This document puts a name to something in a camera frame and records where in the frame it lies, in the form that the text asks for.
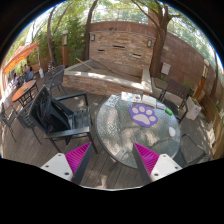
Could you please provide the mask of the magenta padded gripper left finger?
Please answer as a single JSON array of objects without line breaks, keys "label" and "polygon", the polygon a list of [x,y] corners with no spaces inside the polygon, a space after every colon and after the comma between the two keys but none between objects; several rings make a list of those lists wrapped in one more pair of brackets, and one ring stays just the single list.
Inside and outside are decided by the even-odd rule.
[{"label": "magenta padded gripper left finger", "polygon": [[42,169],[79,185],[92,154],[92,143],[86,143],[67,154],[57,153]]}]

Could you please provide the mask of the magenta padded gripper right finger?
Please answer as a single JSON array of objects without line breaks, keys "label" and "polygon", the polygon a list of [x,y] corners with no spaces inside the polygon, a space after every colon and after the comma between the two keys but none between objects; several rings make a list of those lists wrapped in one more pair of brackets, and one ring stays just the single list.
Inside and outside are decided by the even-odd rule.
[{"label": "magenta padded gripper right finger", "polygon": [[137,143],[133,144],[133,155],[143,185],[152,183],[182,169],[167,154],[157,154]]}]

